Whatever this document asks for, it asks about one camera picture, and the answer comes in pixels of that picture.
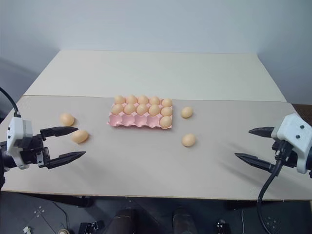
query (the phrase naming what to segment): egg carton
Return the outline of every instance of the egg carton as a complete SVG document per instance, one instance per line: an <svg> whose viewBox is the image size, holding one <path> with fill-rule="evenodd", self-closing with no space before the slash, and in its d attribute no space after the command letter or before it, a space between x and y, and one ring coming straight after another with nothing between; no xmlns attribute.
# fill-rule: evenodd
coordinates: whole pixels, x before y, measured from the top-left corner
<svg viewBox="0 0 312 234"><path fill-rule="evenodd" d="M125 114L124 112L120 112L118 115L114 115L113 113L109 113L109 121L107 124L118 127L120 125L129 127L129 126L136 126L136 127L142 127L142 126L148 126L150 128L154 127L161 127L159 124L160 119L163 117L162 114L158 114L156 116L151 116L148 112L146 112L143 115L139 115L137 112L133 112L130 115Z"/></svg>

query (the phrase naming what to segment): wire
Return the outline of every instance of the wire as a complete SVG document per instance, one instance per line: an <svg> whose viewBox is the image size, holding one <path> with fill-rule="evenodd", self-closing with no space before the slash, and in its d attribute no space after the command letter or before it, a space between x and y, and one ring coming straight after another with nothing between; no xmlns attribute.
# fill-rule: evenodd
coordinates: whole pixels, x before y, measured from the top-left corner
<svg viewBox="0 0 312 234"><path fill-rule="evenodd" d="M276 165L270 175L270 177L268 178L268 180L265 182L265 184L263 185L259 196L258 196L258 200L257 200L257 213L258 213L258 217L260 220L260 223L262 225L262 227L264 228L264 230L267 232L267 234L272 234L271 231L268 229L268 227L265 225L265 222L263 220L262 217L262 211L261 211L261 206L262 206L262 198L264 193L266 192L266 190L268 189L269 185L271 184L271 182L273 181L273 179L278 175L278 173L280 172L281 168L283 166L283 162L282 160L277 160L276 161Z"/></svg>
<svg viewBox="0 0 312 234"><path fill-rule="evenodd" d="M58 207L61 211L63 211L64 215L65 215L65 218L66 218L66 229L69 230L69 219L68 219L68 215L67 213L65 212L65 210L63 210L60 206L58 206L55 202L53 202L53 204Z"/></svg>
<svg viewBox="0 0 312 234"><path fill-rule="evenodd" d="M0 194L1 194L1 188L5 183L5 178L4 178L4 162L3 162L3 155L1 151L1 146L0 146Z"/></svg>
<svg viewBox="0 0 312 234"><path fill-rule="evenodd" d="M18 117L20 115L19 113L19 109L18 109L18 106L16 105L16 103L14 102L13 98L11 98L11 96L4 90L0 87L0 91L9 99L9 101L11 102L13 108L14 108L14 116Z"/></svg>
<svg viewBox="0 0 312 234"><path fill-rule="evenodd" d="M51 227L51 225L49 224L49 222L45 219L45 217L44 217L43 215L41 215L41 217L42 217L43 220L48 224L48 226L51 228L51 230L52 230L55 234L57 234L57 233L54 231L54 229Z"/></svg>
<svg viewBox="0 0 312 234"><path fill-rule="evenodd" d="M241 217L242 217L242 225L243 225L243 231L242 231L242 234L245 233L245 225L244 225L244 217L243 217L243 214L244 214L244 209L242 209L242 214L241 214Z"/></svg>

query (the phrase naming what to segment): robotic arm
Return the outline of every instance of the robotic arm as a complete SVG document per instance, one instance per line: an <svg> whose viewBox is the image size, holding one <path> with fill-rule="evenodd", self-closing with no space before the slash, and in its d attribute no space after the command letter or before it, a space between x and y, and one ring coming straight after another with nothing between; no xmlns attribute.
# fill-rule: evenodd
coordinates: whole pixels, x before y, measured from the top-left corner
<svg viewBox="0 0 312 234"><path fill-rule="evenodd" d="M260 223L264 230L271 234L267 228L261 211L262 198L273 179L278 176L283 166L296 167L299 173L309 174L312 178L312 127L299 115L291 114L286 116L280 124L275 127L255 128L249 133L269 137L275 140L272 149L275 151L276 164L258 159L256 156L235 153L235 155L253 167L268 171L270 177L263 185L257 200L257 212Z"/></svg>
<svg viewBox="0 0 312 234"><path fill-rule="evenodd" d="M31 121L22 119L12 98L1 87L0 91L8 97L15 109L14 117L7 128L6 141L0 142L0 190L5 183L4 172L11 168L19 167L24 170L29 167L29 164L37 164L40 168L52 169L68 164L86 153L85 151L71 152L51 159L48 148L43 145L46 138L67 135L78 128L46 128L41 129L40 134L33 136Z"/></svg>

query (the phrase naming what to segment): leg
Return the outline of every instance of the leg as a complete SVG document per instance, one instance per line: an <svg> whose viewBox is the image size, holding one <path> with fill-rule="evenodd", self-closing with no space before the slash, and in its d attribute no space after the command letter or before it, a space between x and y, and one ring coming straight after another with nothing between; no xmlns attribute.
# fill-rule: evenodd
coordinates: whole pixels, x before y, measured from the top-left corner
<svg viewBox="0 0 312 234"><path fill-rule="evenodd" d="M183 208L175 210L172 226L174 234L197 234L192 216Z"/></svg>
<svg viewBox="0 0 312 234"><path fill-rule="evenodd" d="M106 234L133 234L136 229L137 212L133 209L118 211L110 223Z"/></svg>

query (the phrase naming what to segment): white plastic housing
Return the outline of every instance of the white plastic housing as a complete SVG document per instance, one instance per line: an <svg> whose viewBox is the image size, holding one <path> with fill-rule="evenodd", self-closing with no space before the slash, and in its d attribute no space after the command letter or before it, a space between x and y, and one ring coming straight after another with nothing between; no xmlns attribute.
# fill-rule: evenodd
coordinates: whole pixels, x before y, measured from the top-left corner
<svg viewBox="0 0 312 234"><path fill-rule="evenodd" d="M6 131L6 142L7 142L7 153L10 155L15 164L20 169L26 169L29 165L25 164L20 156L19 148L15 145L16 140L23 140L24 137L32 137L33 130L31 126L31 121L23 120L20 117L13 117L11 119L8 130Z"/></svg>
<svg viewBox="0 0 312 234"><path fill-rule="evenodd" d="M293 151L298 154L297 171L306 173L306 163L312 145L312 127L298 114L285 116L282 124L275 127L272 138L286 140L293 145Z"/></svg>

